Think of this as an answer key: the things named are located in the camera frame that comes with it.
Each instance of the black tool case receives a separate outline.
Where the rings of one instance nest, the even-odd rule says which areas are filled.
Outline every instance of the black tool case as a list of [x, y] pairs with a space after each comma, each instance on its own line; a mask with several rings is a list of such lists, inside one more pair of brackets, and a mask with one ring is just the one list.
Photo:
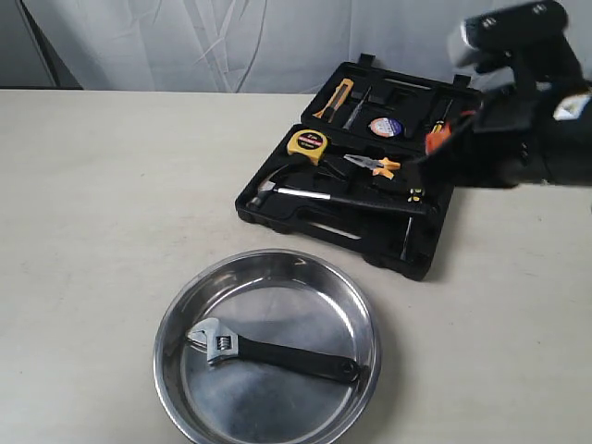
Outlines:
[[[239, 195], [239, 217], [280, 233], [300, 232], [360, 253], [371, 265], [386, 267], [407, 278], [421, 280], [431, 265], [453, 187], [432, 186], [422, 190], [422, 203], [435, 208], [426, 216], [352, 208], [327, 201], [269, 193], [258, 207], [249, 203], [260, 184], [273, 174], [277, 186], [316, 191], [369, 203], [408, 202], [410, 185], [394, 171], [394, 178], [373, 176], [370, 169], [345, 160], [345, 154], [396, 162], [424, 155], [425, 138], [446, 115], [453, 120], [464, 111], [477, 109], [479, 91], [467, 88], [470, 78], [455, 76], [452, 84], [373, 68], [374, 57], [361, 55], [358, 63], [342, 63]], [[345, 102], [329, 123], [314, 116], [329, 101], [344, 78], [353, 80]], [[353, 108], [370, 93], [349, 130], [343, 125]], [[369, 123], [378, 117], [397, 119], [401, 134], [391, 138], [375, 135]], [[329, 144], [318, 166], [302, 154], [288, 155], [287, 144], [298, 130], [321, 131]]]

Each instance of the metal bowl rim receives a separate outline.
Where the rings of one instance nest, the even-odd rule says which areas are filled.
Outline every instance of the metal bowl rim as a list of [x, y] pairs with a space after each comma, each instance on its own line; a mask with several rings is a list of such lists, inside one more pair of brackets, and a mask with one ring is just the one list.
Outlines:
[[374, 392], [376, 390], [376, 385], [378, 383], [378, 377], [380, 376], [380, 368], [382, 365], [382, 349], [380, 343], [380, 336], [378, 333], [378, 328], [376, 326], [376, 316], [370, 305], [369, 301], [364, 295], [364, 292], [360, 289], [360, 287], [347, 275], [345, 274], [340, 268], [332, 265], [325, 259], [322, 259], [318, 256], [314, 256], [309, 253], [298, 252], [296, 250], [289, 250], [289, 249], [280, 249], [280, 248], [268, 248], [268, 249], [259, 249], [259, 250], [250, 250], [248, 252], [234, 254], [229, 256], [221, 261], [208, 266], [205, 270], [200, 272], [197, 276], [191, 279], [187, 284], [183, 286], [183, 288], [179, 291], [175, 299], [166, 309], [165, 315], [163, 316], [162, 320], [160, 321], [160, 325], [156, 332], [155, 340], [154, 340], [154, 351], [153, 351], [153, 373], [154, 373], [154, 384], [156, 387], [156, 392], [158, 394], [158, 398], [160, 403], [163, 405], [166, 414], [170, 418], [170, 420], [175, 424], [177, 429], [190, 441], [192, 442], [199, 442], [200, 444], [219, 444], [219, 442], [212, 441], [208, 437], [204, 436], [200, 431], [196, 430], [194, 427], [191, 427], [179, 414], [177, 411], [174, 402], [170, 399], [167, 393], [167, 389], [165, 387], [165, 380], [163, 377], [162, 372], [162, 348], [163, 348], [163, 339], [165, 335], [165, 329], [168, 326], [168, 322], [170, 316], [179, 303], [180, 299], [190, 290], [192, 289], [199, 281], [204, 278], [207, 278], [211, 274], [217, 271], [218, 268], [228, 265], [232, 262], [256, 255], [263, 255], [263, 254], [292, 254], [298, 255], [301, 257], [305, 257], [311, 261], [315, 261], [318, 264], [322, 265], [323, 267], [327, 268], [330, 272], [337, 275], [337, 277], [343, 280], [348, 286], [350, 286], [353, 291], [355, 292], [356, 296], [362, 302], [362, 306], [364, 307], [365, 311], [368, 313], [368, 319], [370, 321], [370, 327], [372, 330], [372, 337], [374, 339], [374, 349], [373, 349], [373, 362], [371, 363], [371, 370], [370, 370], [370, 377], [368, 377], [368, 383], [364, 389], [364, 392], [360, 399], [357, 402], [354, 410], [351, 411], [347, 416], [341, 419], [341, 421], [325, 435], [325, 438], [322, 440], [316, 441], [317, 444], [330, 444], [334, 442], [336, 439], [341, 437], [355, 422], [358, 420], [360, 415], [364, 412], [368, 402], [372, 399]]

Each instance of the table surface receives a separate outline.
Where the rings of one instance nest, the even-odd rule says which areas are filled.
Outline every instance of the table surface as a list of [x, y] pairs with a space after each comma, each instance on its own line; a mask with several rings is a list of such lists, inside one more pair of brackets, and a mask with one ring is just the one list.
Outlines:
[[0, 92], [0, 442], [184, 443], [154, 334], [234, 253], [327, 259], [379, 316], [382, 375], [340, 443], [592, 436], [592, 193], [455, 192], [432, 271], [241, 222], [233, 201], [307, 95]]

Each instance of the tool case latch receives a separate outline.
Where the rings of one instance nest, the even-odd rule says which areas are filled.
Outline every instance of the tool case latch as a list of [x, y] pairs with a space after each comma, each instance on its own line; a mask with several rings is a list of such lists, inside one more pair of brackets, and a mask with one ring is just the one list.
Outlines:
[[376, 56], [374, 54], [361, 53], [358, 57], [358, 65], [360, 65], [363, 68], [370, 68], [374, 63], [375, 58]]
[[464, 76], [462, 74], [455, 74], [454, 80], [452, 81], [452, 86], [457, 86], [459, 88], [467, 88], [471, 83], [471, 76]]

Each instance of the black rubber grip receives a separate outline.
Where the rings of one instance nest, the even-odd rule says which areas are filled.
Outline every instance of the black rubber grip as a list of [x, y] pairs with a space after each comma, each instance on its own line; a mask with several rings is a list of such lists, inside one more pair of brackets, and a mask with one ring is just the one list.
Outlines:
[[364, 210], [380, 213], [404, 213], [409, 216], [428, 216], [436, 213], [436, 209], [423, 202], [370, 202], [354, 201], [345, 197], [331, 196], [330, 202], [344, 204]]
[[239, 336], [240, 359], [276, 365], [293, 372], [351, 384], [360, 376], [360, 366], [350, 358], [256, 342]]

